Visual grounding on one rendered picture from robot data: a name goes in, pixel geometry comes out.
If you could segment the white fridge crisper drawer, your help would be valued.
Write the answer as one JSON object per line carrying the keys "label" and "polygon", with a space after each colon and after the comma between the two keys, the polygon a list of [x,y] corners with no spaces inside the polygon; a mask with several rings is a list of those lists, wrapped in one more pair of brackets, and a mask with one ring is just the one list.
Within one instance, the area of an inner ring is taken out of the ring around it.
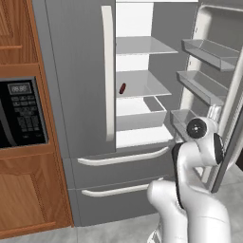
{"label": "white fridge crisper drawer", "polygon": [[118,131],[162,126],[167,110],[153,96],[117,99]]}

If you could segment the grey fridge drawer front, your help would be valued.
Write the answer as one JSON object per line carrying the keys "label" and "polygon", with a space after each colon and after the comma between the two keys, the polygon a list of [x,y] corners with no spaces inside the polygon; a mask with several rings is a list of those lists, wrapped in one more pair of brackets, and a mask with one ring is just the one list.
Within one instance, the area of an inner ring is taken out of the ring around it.
{"label": "grey fridge drawer front", "polygon": [[148,146],[146,149],[122,149],[119,152],[87,156],[84,159],[110,159],[158,151],[169,146],[169,150],[153,159],[137,160],[132,162],[117,163],[104,166],[87,166],[78,162],[77,158],[70,160],[68,177],[69,189],[82,189],[130,182],[146,178],[172,177],[174,175],[171,156],[171,145]]}
{"label": "grey fridge drawer front", "polygon": [[76,189],[76,203],[73,206],[74,224],[80,227],[93,226],[153,214],[156,210],[147,199],[147,190],[106,197],[85,196],[81,191],[90,190],[100,192],[147,184],[157,179],[147,178],[94,188]]}

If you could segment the grey fridge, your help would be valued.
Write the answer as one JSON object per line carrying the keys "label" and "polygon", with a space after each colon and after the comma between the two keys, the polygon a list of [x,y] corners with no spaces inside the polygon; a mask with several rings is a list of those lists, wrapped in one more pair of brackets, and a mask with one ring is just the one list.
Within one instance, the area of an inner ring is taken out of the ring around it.
{"label": "grey fridge", "polygon": [[[181,41],[192,35],[197,7],[203,0],[115,0],[115,36],[152,36],[173,48],[177,53],[118,55],[115,47],[115,75],[121,71],[150,71],[170,92],[155,97],[167,110],[162,126],[116,132],[116,150],[146,149],[148,146],[165,146],[182,141],[170,120],[170,112],[179,109],[182,85],[177,72],[187,66],[188,55],[181,48]],[[47,16],[47,0],[33,0],[35,21],[38,29],[47,78],[47,87],[55,121],[61,159],[65,169],[66,184],[70,172],[70,160],[65,119],[57,78],[50,28]],[[76,189],[67,191],[73,217]]]}

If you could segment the grey glass fridge shelf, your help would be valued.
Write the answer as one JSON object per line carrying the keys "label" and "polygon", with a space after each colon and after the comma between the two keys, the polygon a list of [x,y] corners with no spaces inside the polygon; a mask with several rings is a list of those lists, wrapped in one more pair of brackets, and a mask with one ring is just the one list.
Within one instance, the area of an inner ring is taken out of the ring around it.
{"label": "grey glass fridge shelf", "polygon": [[116,53],[118,55],[161,54],[177,53],[177,51],[152,36],[134,36],[117,37]]}
{"label": "grey glass fridge shelf", "polygon": [[[123,83],[126,83],[126,88],[120,94]],[[116,97],[119,99],[167,95],[171,92],[148,70],[116,73]]]}

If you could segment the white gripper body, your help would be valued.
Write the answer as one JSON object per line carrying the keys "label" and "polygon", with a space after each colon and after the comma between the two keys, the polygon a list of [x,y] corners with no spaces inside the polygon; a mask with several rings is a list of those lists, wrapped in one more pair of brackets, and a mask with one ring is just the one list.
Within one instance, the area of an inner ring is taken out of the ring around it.
{"label": "white gripper body", "polygon": [[208,110],[207,117],[209,119],[212,119],[215,122],[218,122],[220,113],[221,113],[221,109],[222,109],[221,105],[216,105],[216,104],[211,105]]}

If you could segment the grey fridge door bin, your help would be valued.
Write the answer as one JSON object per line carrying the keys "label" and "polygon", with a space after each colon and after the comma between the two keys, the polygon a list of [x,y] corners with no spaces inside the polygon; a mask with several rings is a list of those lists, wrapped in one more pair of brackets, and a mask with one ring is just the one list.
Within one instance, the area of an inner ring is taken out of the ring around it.
{"label": "grey fridge door bin", "polygon": [[220,71],[233,71],[239,57],[237,50],[210,40],[183,39],[181,45],[190,55]]}
{"label": "grey fridge door bin", "polygon": [[189,121],[196,118],[196,114],[190,109],[172,110],[170,112],[171,124],[178,135],[185,141],[192,140],[187,134],[186,128]]}
{"label": "grey fridge door bin", "polygon": [[178,71],[178,81],[208,105],[223,106],[228,89],[206,74],[196,71]]}

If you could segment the brown wooden cabinet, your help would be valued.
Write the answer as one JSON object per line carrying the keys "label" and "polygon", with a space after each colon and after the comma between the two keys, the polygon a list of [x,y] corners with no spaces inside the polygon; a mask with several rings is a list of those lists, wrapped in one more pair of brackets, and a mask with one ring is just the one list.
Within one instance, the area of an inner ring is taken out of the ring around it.
{"label": "brown wooden cabinet", "polygon": [[[68,205],[70,211],[67,188],[65,183],[65,173],[61,160],[61,154],[59,150],[52,109],[50,105],[50,98],[47,88],[47,78],[35,22],[32,0],[27,1],[31,32],[33,37],[33,48],[7,50],[0,49],[0,78],[17,78],[28,76],[36,78],[38,92],[44,113],[44,119],[47,127],[48,142],[44,144],[33,144],[29,146],[0,148],[0,159],[53,154],[57,160],[56,164],[58,165],[59,175],[62,179],[62,184],[66,191],[66,204]],[[70,219],[72,225],[73,219],[71,211]]]}

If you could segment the grey closed fridge door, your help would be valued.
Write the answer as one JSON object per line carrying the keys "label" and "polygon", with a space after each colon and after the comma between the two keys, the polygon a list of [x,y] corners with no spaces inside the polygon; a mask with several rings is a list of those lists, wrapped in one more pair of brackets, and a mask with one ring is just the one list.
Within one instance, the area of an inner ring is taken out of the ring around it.
{"label": "grey closed fridge door", "polygon": [[115,75],[115,0],[47,0],[65,130],[73,158],[116,150],[116,132],[112,141],[106,140],[102,6],[112,8]]}

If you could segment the grey open fridge door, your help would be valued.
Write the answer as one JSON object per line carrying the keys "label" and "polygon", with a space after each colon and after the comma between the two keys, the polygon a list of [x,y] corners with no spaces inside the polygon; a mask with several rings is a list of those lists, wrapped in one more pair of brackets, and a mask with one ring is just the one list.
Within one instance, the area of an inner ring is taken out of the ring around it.
{"label": "grey open fridge door", "polygon": [[[239,52],[233,71],[220,71],[186,52],[187,66],[183,71],[200,71],[228,89],[218,123],[218,134],[224,144],[225,159],[216,166],[199,167],[196,175],[211,192],[218,191],[226,171],[237,161],[243,149],[243,0],[203,0],[197,7],[192,35],[185,39],[216,42]],[[190,109],[197,117],[206,117],[210,105],[181,82],[179,109]]]}

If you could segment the brown wooden cabinet door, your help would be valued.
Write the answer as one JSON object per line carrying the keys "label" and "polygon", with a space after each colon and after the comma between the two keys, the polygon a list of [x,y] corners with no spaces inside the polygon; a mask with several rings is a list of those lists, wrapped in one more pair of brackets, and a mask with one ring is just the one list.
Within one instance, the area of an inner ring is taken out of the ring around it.
{"label": "brown wooden cabinet door", "polygon": [[0,239],[71,225],[53,154],[0,159]]}
{"label": "brown wooden cabinet door", "polygon": [[0,49],[32,49],[27,0],[0,0]]}

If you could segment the black microwave oven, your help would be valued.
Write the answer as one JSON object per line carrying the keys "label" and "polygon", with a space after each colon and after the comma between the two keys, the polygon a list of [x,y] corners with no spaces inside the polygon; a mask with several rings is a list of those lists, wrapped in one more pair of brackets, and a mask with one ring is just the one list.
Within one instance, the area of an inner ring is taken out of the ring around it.
{"label": "black microwave oven", "polygon": [[0,78],[0,148],[47,142],[36,78]]}

